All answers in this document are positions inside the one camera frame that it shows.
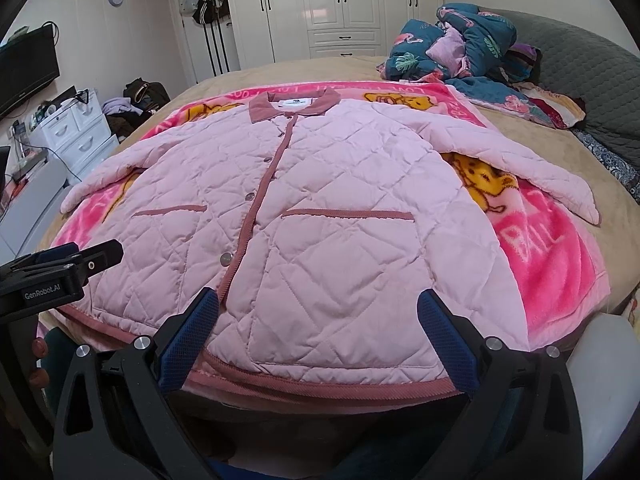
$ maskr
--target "white drawer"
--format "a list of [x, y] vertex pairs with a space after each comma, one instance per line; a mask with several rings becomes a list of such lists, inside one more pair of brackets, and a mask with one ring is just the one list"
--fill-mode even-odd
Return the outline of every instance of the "white drawer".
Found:
[[309, 46], [379, 45], [379, 28], [345, 28], [343, 30], [310, 30]]
[[107, 160], [111, 153], [119, 146], [118, 137], [112, 135], [109, 139], [105, 140], [102, 145], [95, 150], [95, 153], [85, 162], [84, 168], [80, 170], [77, 175], [81, 180], [86, 179], [89, 174], [98, 167], [98, 165]]
[[111, 130], [104, 115], [101, 115], [88, 130], [69, 144], [58, 155], [69, 169], [76, 172], [84, 166], [86, 160], [98, 149], [98, 147], [111, 136]]
[[68, 108], [52, 117], [46, 123], [41, 124], [39, 128], [43, 139], [38, 142], [43, 142], [44, 145], [49, 146], [52, 150], [57, 150], [77, 137], [80, 134], [80, 130], [76, 125], [72, 109]]
[[313, 59], [318, 57], [384, 56], [380, 45], [316, 46], [310, 48], [309, 51]]
[[80, 131], [83, 131], [89, 124], [93, 123], [102, 115], [102, 108], [98, 102], [98, 96], [93, 89], [89, 89], [89, 102], [87, 104], [76, 101], [71, 107], [71, 110], [76, 118], [76, 124], [78, 124], [78, 130]]

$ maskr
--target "white wardrobe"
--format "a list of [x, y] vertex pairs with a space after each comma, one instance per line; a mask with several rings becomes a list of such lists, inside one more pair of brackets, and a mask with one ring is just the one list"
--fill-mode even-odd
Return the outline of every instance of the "white wardrobe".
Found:
[[410, 18], [442, 0], [229, 0], [242, 69], [329, 56], [384, 56]]

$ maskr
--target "finger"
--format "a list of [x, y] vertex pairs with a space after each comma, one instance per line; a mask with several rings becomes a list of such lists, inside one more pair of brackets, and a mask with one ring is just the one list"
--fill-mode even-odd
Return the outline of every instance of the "finger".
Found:
[[33, 340], [33, 343], [31, 343], [31, 351], [33, 351], [33, 355], [38, 359], [42, 359], [49, 353], [49, 347], [43, 338], [37, 337]]
[[46, 370], [38, 368], [29, 375], [29, 384], [34, 388], [46, 388], [49, 386], [49, 374]]

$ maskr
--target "white dresser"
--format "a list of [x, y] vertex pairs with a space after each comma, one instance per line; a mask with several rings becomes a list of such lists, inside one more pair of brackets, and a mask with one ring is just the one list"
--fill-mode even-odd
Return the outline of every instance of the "white dresser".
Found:
[[[44, 146], [58, 156], [69, 170], [83, 180], [118, 145], [111, 135], [95, 90], [89, 90], [89, 102], [74, 100], [45, 118], [29, 135], [33, 146]], [[69, 173], [70, 184], [77, 184]]]

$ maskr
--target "dark pink collar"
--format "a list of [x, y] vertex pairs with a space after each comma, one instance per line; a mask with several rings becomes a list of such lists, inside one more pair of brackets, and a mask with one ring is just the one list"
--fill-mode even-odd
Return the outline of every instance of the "dark pink collar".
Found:
[[[271, 103], [274, 101], [285, 101], [287, 99], [315, 98], [309, 106], [300, 110], [278, 110]], [[311, 92], [294, 92], [291, 94], [274, 94], [262, 92], [249, 101], [249, 117], [252, 123], [258, 123], [268, 119], [273, 119], [279, 115], [320, 115], [329, 108], [340, 102], [340, 94], [333, 88], [315, 90]]]

